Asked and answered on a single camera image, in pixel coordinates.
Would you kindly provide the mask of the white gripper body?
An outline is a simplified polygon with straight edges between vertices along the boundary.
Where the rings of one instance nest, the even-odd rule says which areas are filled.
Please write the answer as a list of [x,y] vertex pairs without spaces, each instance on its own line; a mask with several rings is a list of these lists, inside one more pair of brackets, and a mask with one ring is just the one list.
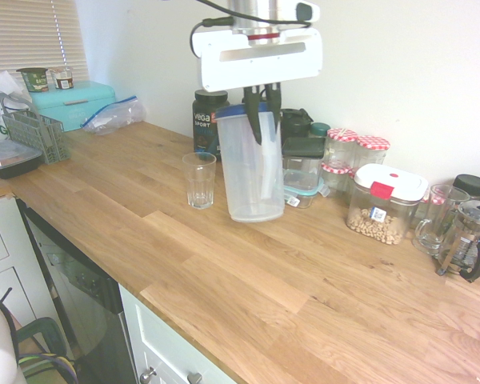
[[232,30],[197,33],[192,40],[201,85],[209,92],[309,78],[322,70],[322,38],[314,28],[284,30],[267,45],[252,46]]

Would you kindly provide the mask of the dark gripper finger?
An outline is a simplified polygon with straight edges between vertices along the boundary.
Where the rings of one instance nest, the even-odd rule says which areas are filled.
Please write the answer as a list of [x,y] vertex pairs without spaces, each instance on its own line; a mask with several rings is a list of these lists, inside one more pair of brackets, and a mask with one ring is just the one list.
[[265,84],[266,104],[268,109],[273,113],[274,126],[278,128],[280,123],[280,109],[282,104],[281,83]]
[[261,100],[260,86],[248,86],[243,88],[243,104],[248,117],[254,139],[257,144],[262,144],[262,134],[258,117]]

